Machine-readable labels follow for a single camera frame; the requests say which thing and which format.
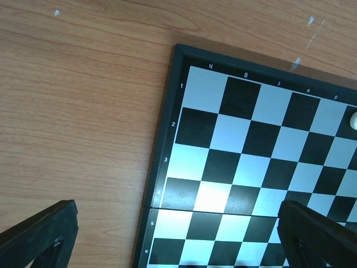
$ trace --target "chessboard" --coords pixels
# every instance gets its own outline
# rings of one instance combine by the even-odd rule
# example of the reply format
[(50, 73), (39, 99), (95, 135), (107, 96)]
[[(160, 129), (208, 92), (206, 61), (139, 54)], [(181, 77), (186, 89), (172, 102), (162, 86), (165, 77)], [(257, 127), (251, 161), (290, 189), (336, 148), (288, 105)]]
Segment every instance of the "chessboard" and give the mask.
[(133, 267), (288, 267), (290, 199), (357, 232), (357, 92), (176, 45)]

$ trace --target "chess piece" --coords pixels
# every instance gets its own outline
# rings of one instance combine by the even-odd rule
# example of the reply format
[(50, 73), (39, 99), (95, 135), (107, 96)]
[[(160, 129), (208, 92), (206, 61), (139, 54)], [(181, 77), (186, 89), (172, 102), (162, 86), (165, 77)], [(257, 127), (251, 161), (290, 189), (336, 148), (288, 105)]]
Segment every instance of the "chess piece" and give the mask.
[(353, 128), (354, 130), (357, 130), (357, 112), (355, 112), (350, 120), (350, 126), (351, 128)]

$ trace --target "white speck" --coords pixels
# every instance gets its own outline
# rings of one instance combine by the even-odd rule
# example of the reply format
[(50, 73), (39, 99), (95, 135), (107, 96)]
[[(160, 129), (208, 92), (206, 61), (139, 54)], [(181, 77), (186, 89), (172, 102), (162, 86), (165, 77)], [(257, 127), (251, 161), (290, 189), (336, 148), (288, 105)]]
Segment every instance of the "white speck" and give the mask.
[(347, 81), (347, 80), (350, 80), (350, 79), (354, 79), (356, 76), (357, 76), (357, 74), (352, 75), (351, 78), (346, 78), (346, 81)]
[(315, 20), (315, 17), (311, 16), (307, 25), (310, 26), (313, 23), (314, 20)]
[(290, 71), (296, 69), (296, 67), (300, 64), (300, 60), (301, 60), (301, 58), (299, 57), (299, 58), (297, 58), (297, 59), (292, 63), (292, 66), (291, 66), (291, 70), (290, 70)]
[(130, 193), (132, 193), (132, 188), (130, 187), (128, 181), (126, 180), (125, 182), (126, 182), (126, 184), (127, 184), (127, 186), (128, 186), (128, 189), (129, 189)]
[(315, 32), (315, 34), (313, 35), (312, 39), (310, 40), (310, 42), (308, 43), (306, 49), (308, 49), (308, 47), (310, 46), (310, 44), (312, 43), (312, 40), (316, 37), (316, 35), (320, 32), (320, 29), (322, 27), (322, 25), (325, 23), (326, 19), (324, 18), (324, 20), (322, 21), (322, 24), (320, 25), (320, 27), (317, 29), (317, 31)]

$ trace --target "table surface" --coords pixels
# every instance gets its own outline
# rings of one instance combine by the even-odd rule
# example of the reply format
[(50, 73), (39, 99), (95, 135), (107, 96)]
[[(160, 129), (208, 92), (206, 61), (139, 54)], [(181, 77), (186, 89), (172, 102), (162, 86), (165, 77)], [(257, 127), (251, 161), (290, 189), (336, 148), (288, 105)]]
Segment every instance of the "table surface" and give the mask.
[(129, 267), (175, 43), (355, 88), (356, 2), (270, 2), (0, 0), (0, 231), (75, 199), (70, 267)]

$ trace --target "black object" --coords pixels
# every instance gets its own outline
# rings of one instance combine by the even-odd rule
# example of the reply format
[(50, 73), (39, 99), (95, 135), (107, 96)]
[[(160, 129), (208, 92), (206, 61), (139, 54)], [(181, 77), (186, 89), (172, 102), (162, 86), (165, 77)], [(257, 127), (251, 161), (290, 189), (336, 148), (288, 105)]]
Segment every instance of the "black object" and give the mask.
[(0, 266), (67, 267), (78, 233), (74, 200), (62, 200), (0, 234)]
[(292, 268), (356, 267), (357, 234), (310, 208), (286, 200), (278, 234)]

